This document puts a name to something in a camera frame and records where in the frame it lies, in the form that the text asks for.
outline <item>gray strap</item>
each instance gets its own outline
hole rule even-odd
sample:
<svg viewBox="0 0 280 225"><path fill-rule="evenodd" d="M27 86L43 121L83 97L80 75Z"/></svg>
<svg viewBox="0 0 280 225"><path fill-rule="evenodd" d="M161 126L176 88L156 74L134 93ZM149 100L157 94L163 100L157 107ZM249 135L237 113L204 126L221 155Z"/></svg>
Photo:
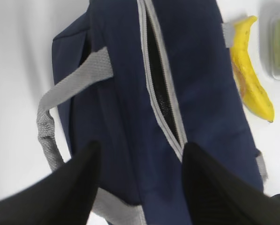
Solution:
<svg viewBox="0 0 280 225"><path fill-rule="evenodd" d="M40 100L38 106L37 126L38 140L52 171L64 161L54 138L54 120L49 110L67 101L88 86L113 77L113 70L107 48L90 54L87 60L71 75L67 76Z"/></svg>
<svg viewBox="0 0 280 225"><path fill-rule="evenodd" d="M265 183L268 179L268 173L267 173L267 169L266 169L265 160L264 160L263 154L261 152L257 157L257 165L258 165L260 174L262 176L263 182Z"/></svg>
<svg viewBox="0 0 280 225"><path fill-rule="evenodd" d="M132 206L99 188L93 212L113 225L147 225L141 205Z"/></svg>
<svg viewBox="0 0 280 225"><path fill-rule="evenodd" d="M231 48L234 45L235 28L232 23L223 23L222 31L225 40L226 48Z"/></svg>

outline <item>white surface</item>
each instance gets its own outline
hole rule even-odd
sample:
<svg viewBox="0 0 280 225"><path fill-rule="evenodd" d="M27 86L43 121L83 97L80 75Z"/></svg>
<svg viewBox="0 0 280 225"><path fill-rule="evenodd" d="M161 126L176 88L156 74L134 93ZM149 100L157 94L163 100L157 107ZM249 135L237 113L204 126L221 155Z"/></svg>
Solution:
<svg viewBox="0 0 280 225"><path fill-rule="evenodd" d="M273 124L245 110L257 147L263 151L269 180L265 191L280 193L280 82L272 80L268 60L268 14L277 0L218 0L225 22L256 15L249 53L260 82L276 112ZM36 112L41 96L52 86L52 38L87 8L88 0L0 0L0 199L14 194L50 171L37 141ZM56 139L68 159L57 122ZM90 224L104 225L91 216Z"/></svg>

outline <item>yellow banana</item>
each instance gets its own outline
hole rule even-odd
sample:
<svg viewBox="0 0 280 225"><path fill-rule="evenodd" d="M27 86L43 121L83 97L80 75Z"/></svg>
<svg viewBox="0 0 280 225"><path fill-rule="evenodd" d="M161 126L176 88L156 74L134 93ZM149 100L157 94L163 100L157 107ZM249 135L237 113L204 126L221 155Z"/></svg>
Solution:
<svg viewBox="0 0 280 225"><path fill-rule="evenodd" d="M234 24L234 45L230 49L233 62L234 78L240 86L244 105L258 117L273 122L274 108L252 67L248 55L250 27L257 20L256 16Z"/></svg>

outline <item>banana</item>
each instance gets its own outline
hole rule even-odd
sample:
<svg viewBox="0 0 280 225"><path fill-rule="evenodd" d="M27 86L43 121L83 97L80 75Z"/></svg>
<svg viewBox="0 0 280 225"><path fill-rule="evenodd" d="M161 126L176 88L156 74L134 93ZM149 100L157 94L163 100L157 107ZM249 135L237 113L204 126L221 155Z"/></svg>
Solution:
<svg viewBox="0 0 280 225"><path fill-rule="evenodd" d="M255 21L257 21L257 17L250 16L234 24L234 45L230 48L230 54L234 78L237 86L240 87L244 105L258 117L272 123L274 120L273 104L261 86L248 55L250 28Z"/></svg>

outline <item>gray trim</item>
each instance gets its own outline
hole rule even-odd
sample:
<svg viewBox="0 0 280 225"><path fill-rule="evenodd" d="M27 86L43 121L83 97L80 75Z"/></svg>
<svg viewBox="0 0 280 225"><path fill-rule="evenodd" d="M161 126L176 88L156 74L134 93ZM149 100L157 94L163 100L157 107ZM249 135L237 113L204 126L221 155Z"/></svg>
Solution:
<svg viewBox="0 0 280 225"><path fill-rule="evenodd" d="M140 21L140 33L141 33L141 44L142 44L142 52L143 52L143 59L144 59L144 67L145 67L145 75L146 75L146 84L147 84L147 90L149 92L151 106L153 109L153 112L155 114L155 117L157 119L157 122L162 129L164 135L166 136L166 139L168 140L169 144L173 148L174 152L176 153L178 159L182 161L182 153L184 145L187 142L186 132L183 126L181 113L179 110L179 105L176 97L176 93L174 90L174 83L172 79L172 74L170 70L169 60L166 53L166 48L164 44L164 40L162 37L160 25L156 16L156 13L154 11L153 4L150 0L137 0L138 3L138 11L139 11L139 21ZM154 29L154 32L156 34L156 40L158 43L158 48L160 51L160 57L162 61L162 67L164 70L165 75L165 81L167 84L168 94L169 94L169 100L172 105L172 110L174 114L174 120L176 123L177 133L179 137L179 141L181 145L178 143L176 138L174 137L172 131L170 130L169 126L167 125L164 116L161 113L161 110L159 108L153 83L152 83L152 77L151 77L151 70L150 70L150 64L149 64L149 55L148 55L148 44L147 44L147 24L146 24L146 8L147 7L149 17L152 21L152 26Z"/></svg>
<svg viewBox="0 0 280 225"><path fill-rule="evenodd" d="M67 101L88 86L113 77L113 70L106 47L90 54L87 60L72 74L51 88L40 100L37 126L38 140L52 171L64 161L54 138L54 120L49 110Z"/></svg>
<svg viewBox="0 0 280 225"><path fill-rule="evenodd" d="M113 225L147 225L141 205L128 205L101 188L98 189L93 212Z"/></svg>
<svg viewBox="0 0 280 225"><path fill-rule="evenodd" d="M261 173L263 182L265 183L268 179L268 173L267 173L267 169L266 169L265 160L264 160L263 154L261 152L258 155L258 157L256 158L256 160L257 160L258 169Z"/></svg>

